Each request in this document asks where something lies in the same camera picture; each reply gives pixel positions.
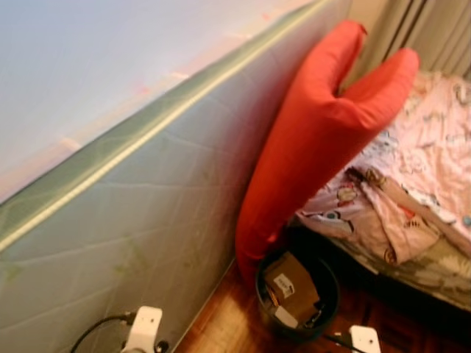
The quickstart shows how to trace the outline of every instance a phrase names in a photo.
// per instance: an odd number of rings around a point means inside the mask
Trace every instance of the red pillow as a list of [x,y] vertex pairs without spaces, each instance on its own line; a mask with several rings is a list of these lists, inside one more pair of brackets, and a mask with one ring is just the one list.
[[419,66],[409,49],[334,96],[363,38],[360,24],[339,24],[308,55],[285,97],[238,220],[236,255],[251,288],[284,223],[391,122],[408,96]]

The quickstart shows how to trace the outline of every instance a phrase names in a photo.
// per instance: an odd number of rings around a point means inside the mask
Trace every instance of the cartoon print bedsheet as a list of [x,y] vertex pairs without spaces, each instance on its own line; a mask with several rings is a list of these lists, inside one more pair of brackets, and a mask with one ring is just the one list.
[[366,267],[471,310],[471,84],[418,74],[394,123],[297,215]]

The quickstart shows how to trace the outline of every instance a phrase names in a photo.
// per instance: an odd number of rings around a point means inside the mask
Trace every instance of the trash can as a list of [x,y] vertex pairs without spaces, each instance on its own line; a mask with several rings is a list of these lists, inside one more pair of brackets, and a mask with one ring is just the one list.
[[[264,299],[269,295],[266,291],[264,270],[274,261],[278,260],[286,251],[290,251],[311,275],[316,286],[320,301],[323,304],[322,312],[311,329],[294,329],[287,327],[274,317],[264,305]],[[339,308],[340,293],[339,284],[329,266],[319,257],[305,249],[289,249],[274,252],[266,256],[255,278],[257,289],[258,307],[261,312],[262,322],[278,335],[285,336],[295,342],[302,343],[318,338],[335,318]]]

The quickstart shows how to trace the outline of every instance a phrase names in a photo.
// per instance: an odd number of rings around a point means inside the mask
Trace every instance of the mattress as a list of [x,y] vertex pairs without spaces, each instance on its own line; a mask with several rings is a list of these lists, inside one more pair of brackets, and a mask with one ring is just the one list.
[[461,78],[418,74],[393,124],[298,212],[371,271],[468,311],[470,98]]
[[[293,72],[347,12],[321,0],[282,16],[0,205],[0,351],[69,352],[98,318],[143,304],[175,347],[233,259]],[[97,333],[81,352],[120,352],[127,331]]]
[[471,312],[471,262],[446,239],[440,239],[426,252],[400,266],[389,265],[358,244],[329,239],[371,272]]

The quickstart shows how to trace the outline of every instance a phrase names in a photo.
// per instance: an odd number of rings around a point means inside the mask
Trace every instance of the pink bedsheet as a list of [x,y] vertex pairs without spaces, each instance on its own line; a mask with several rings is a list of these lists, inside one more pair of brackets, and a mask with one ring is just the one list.
[[[350,167],[397,188],[359,182],[345,173]],[[398,203],[404,197],[439,220]],[[360,243],[389,263],[414,258],[441,236],[471,256],[471,84],[418,74],[394,123],[297,215],[307,227]]]

